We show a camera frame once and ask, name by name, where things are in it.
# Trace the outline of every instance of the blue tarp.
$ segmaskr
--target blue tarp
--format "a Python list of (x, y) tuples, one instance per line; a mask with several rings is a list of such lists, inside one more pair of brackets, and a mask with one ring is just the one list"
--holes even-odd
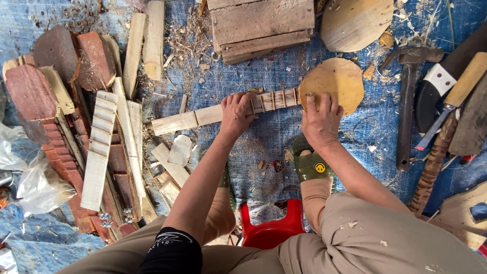
[[(441, 47), (446, 53), (452, 52), (452, 35), (446, 0), (409, 0), (405, 4), (402, 3), (403, 0), (398, 2), (395, 3), (396, 6), (403, 5), (407, 14), (412, 13), (409, 16), (411, 27), (419, 37), (413, 38), (414, 33), (408, 27), (408, 21), (401, 21), (399, 17), (394, 16), (390, 32), (395, 38), (400, 40), (413, 38), (408, 46), (418, 46), (424, 44), (427, 33), (427, 46)], [(459, 43), (485, 21), (487, 2), (480, 0), (452, 0), (451, 2), (454, 4), (451, 9), (454, 39)], [(28, 54), (35, 39), (48, 25), (49, 19), (49, 28), (56, 23), (93, 20), (93, 25), (82, 29), (80, 25), (75, 24), (75, 29), (82, 32), (96, 30), (102, 34), (110, 33), (117, 39), (121, 49), (126, 48), (128, 31), (125, 22), (130, 18), (131, 9), (122, 0), (111, 0), (105, 4), (109, 12), (101, 15), (95, 12), (94, 16), (86, 15), (84, 10), (95, 11), (96, 1), (74, 0), (71, 3), (65, 0), (0, 0), (0, 3), (0, 15), (3, 18), (3, 23), (0, 24), (2, 33), (0, 63)], [(187, 11), (194, 6), (194, 2), (167, 0), (166, 6), (166, 24), (179, 26), (187, 23)], [(80, 8), (81, 12), (78, 16), (68, 18), (65, 11), (69, 11), (70, 7)], [(41, 22), (40, 27), (36, 26), (35, 20)], [(318, 30), (317, 27), (316, 35), (309, 43), (256, 58), (251, 62), (235, 65), (224, 65), (221, 60), (211, 62), (211, 68), (206, 74), (201, 74), (200, 69), (196, 67), (195, 59), (185, 60), (184, 65), (169, 68), (167, 76), (175, 87), (164, 79), (162, 83), (155, 85), (154, 90), (144, 88), (139, 90), (139, 97), (145, 98), (144, 123), (150, 126), (149, 121), (153, 118), (177, 114), (181, 97), (185, 92), (185, 84), (190, 85), (190, 100), (187, 104), (190, 110), (215, 105), (226, 95), (246, 91), (249, 88), (263, 87), (266, 91), (276, 91), (298, 86), (299, 78), (306, 75), (308, 68), (312, 69), (322, 60), (337, 56), (336, 53), (326, 50), (317, 36)], [(171, 48), (166, 45), (164, 52), (169, 55)], [(371, 64), (380, 66), (383, 59), (391, 52), (392, 50), (385, 49), (376, 41), (359, 52), (345, 53), (342, 57), (353, 60), (365, 70)], [(431, 66), (432, 64), (427, 63), (421, 66), (421, 78)], [(381, 72), (381, 75), (376, 70), (372, 80), (364, 80), (364, 99), (355, 113), (343, 118), (339, 138), (360, 163), (403, 202), (409, 202), (425, 163), (421, 161), (412, 163), (406, 173), (398, 172), (395, 168), (400, 83), (394, 76), (399, 74), (402, 68), (394, 62), (388, 69), (389, 72)], [(184, 77), (185, 73), (194, 77), (188, 79)], [(199, 82), (200, 75), (205, 80), (202, 83)], [(171, 96), (165, 98), (152, 95), (152, 92)], [(285, 169), (279, 173), (275, 173), (270, 167), (265, 170), (265, 175), (262, 175), (263, 170), (258, 169), (261, 160), (267, 163), (276, 159), (284, 160), (284, 150), (292, 149), (293, 139), (301, 134), (300, 110), (301, 107), (297, 106), (260, 114), (260, 119), (252, 122), (251, 127), (237, 141), (230, 153), (228, 164), (237, 201), (249, 204), (254, 223), (283, 216), (284, 213), (280, 209), (272, 206), (274, 202), (300, 197), (299, 182), (293, 170), (293, 163), (284, 162)], [(4, 123), (18, 125), (15, 116), (16, 110), (10, 104)], [(211, 144), (218, 129), (217, 123), (203, 126), (198, 131), (192, 129), (180, 132), (194, 137), (194, 144), (198, 144), (197, 149), (192, 153), (191, 168), (196, 165), (199, 152)], [(169, 134), (163, 138), (156, 137), (154, 140), (157, 143), (164, 141), (166, 145), (171, 145), (173, 138), (174, 135)], [(416, 131), (412, 139), (413, 144), (419, 141)], [(367, 148), (371, 145), (377, 147), (373, 152)], [(148, 142), (145, 146), (147, 146), (145, 156), (149, 161), (154, 160), (150, 154), (154, 143)], [(421, 159), (426, 153), (412, 148), (412, 157)], [(477, 156), (467, 167), (459, 166), (458, 160), (455, 160), (440, 174), (425, 210), (426, 214), (434, 213), (444, 198), (463, 192), (486, 180), (486, 163), (485, 153)], [(339, 190), (343, 190), (338, 180), (337, 186)], [(168, 209), (158, 190), (150, 188), (150, 193), (161, 203), (157, 212), (167, 214)], [(7, 235), (9, 231), (13, 232), (8, 242), (14, 250), (22, 273), (52, 273), (61, 266), (86, 255), (89, 250), (102, 246), (99, 238), (81, 235), (65, 224), (65, 222), (73, 224), (72, 216), (67, 210), (68, 207), (64, 205), (60, 211), (66, 215), (66, 219), (60, 214), (45, 214), (25, 220), (25, 234), (20, 230), (21, 221), (15, 221), (7, 212), (0, 211), (3, 220), (0, 223), (0, 237)]]

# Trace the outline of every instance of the wooden crate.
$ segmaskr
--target wooden crate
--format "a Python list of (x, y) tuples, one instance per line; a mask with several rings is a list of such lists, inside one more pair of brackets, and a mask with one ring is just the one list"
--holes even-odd
[(313, 0), (208, 0), (213, 48), (226, 64), (308, 42)]

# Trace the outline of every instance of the black sleeve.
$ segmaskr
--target black sleeve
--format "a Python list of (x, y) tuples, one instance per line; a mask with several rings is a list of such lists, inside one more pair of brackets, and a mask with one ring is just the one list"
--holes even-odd
[(201, 273), (202, 266), (200, 244), (184, 231), (164, 227), (137, 273)]

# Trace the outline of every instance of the green sandal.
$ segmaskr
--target green sandal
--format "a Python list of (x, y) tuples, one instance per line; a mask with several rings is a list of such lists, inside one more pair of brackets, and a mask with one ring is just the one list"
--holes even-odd
[[(301, 152), (309, 150), (312, 153), (300, 156)], [(304, 135), (301, 135), (294, 139), (293, 142), (293, 156), (294, 166), (300, 182), (304, 182), (311, 179), (334, 177), (335, 172), (330, 166), (313, 150), (311, 145), (306, 140)], [(332, 185), (332, 193), (337, 191), (335, 182)]]
[[(204, 150), (200, 153), (200, 161), (205, 155), (206, 151), (207, 150)], [(235, 200), (235, 193), (233, 192), (232, 185), (230, 184), (230, 176), (228, 175), (228, 163), (225, 164), (223, 176), (220, 178), (220, 183), (218, 183), (218, 187), (228, 188), (228, 193), (230, 194), (230, 206), (232, 207), (233, 212), (235, 212), (237, 210), (237, 201)]]

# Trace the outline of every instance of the hammer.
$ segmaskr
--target hammer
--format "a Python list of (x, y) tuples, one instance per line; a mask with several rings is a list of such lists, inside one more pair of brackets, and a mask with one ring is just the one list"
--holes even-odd
[(404, 65), (401, 74), (401, 102), (399, 105), (399, 127), (396, 147), (396, 168), (400, 171), (409, 170), (416, 71), (419, 64), (424, 61), (437, 63), (441, 61), (443, 55), (442, 49), (430, 49), (427, 47), (401, 49), (389, 55), (379, 69), (383, 70), (386, 68), (397, 56), (399, 56), (399, 63)]

